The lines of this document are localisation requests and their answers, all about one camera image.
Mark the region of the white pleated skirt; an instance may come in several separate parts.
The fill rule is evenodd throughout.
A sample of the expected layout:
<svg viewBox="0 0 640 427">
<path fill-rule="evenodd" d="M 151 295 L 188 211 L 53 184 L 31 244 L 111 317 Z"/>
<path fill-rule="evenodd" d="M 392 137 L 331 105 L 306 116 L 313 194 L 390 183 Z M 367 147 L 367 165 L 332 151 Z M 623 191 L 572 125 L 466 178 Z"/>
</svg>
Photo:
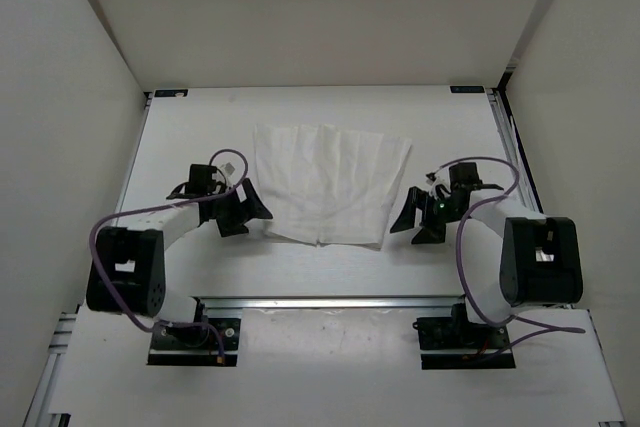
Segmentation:
<svg viewBox="0 0 640 427">
<path fill-rule="evenodd" d="M 383 244 L 410 139 L 333 125 L 254 129 L 264 232 L 303 244 Z"/>
</svg>

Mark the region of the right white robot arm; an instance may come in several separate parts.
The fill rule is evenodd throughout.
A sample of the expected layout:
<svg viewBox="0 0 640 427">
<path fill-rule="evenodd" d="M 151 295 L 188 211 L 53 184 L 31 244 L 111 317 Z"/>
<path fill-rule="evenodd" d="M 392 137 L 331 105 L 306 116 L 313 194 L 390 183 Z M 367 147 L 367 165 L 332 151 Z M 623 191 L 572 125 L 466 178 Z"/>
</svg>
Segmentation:
<svg viewBox="0 0 640 427">
<path fill-rule="evenodd" d="M 576 225 L 568 217 L 527 208 L 514 192 L 481 179 L 481 157 L 463 157 L 427 175 L 428 186 L 409 189 L 390 230 L 417 231 L 414 245 L 439 245 L 450 231 L 464 311 L 449 322 L 460 346 L 480 340 L 486 326 L 525 322 L 526 309 L 577 303 L 583 276 Z"/>
</svg>

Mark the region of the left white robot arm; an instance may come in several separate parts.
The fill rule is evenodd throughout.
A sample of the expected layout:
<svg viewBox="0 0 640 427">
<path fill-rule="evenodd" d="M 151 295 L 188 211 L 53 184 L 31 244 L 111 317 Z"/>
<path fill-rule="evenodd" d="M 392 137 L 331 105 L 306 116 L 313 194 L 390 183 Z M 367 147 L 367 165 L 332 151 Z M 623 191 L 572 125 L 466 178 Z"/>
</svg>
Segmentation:
<svg viewBox="0 0 640 427">
<path fill-rule="evenodd" d="M 128 227 L 94 228 L 86 302 L 93 311 L 133 320 L 141 316 L 175 327 L 186 346 L 198 347 L 208 339 L 210 324 L 199 299 L 167 286 L 165 252 L 210 221 L 225 238 L 246 234 L 249 221 L 271 220 L 273 215 L 249 178 L 243 176 L 233 185 L 223 169 L 213 165 L 191 165 L 188 179 L 167 199 L 167 205 L 137 210 L 141 219 Z"/>
</svg>

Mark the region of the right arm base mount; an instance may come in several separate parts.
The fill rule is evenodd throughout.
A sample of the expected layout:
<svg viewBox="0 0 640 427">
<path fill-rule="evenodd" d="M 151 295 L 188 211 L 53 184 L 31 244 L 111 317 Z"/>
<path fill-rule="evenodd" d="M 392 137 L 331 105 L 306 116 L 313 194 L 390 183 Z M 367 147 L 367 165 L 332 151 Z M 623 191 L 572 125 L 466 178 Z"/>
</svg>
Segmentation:
<svg viewBox="0 0 640 427">
<path fill-rule="evenodd" d="M 504 370 L 516 367 L 505 327 L 469 321 L 466 307 L 454 304 L 448 316 L 418 317 L 422 370 Z"/>
</svg>

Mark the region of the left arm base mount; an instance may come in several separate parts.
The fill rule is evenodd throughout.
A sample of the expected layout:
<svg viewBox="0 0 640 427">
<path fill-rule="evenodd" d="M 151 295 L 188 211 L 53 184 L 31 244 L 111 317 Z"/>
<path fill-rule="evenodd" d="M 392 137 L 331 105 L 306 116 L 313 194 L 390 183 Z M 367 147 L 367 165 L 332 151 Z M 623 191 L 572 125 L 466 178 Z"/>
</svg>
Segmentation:
<svg viewBox="0 0 640 427">
<path fill-rule="evenodd" d="M 150 366 L 235 367 L 238 361 L 241 319 L 206 314 L 216 329 L 164 327 L 152 335 L 147 364 Z"/>
</svg>

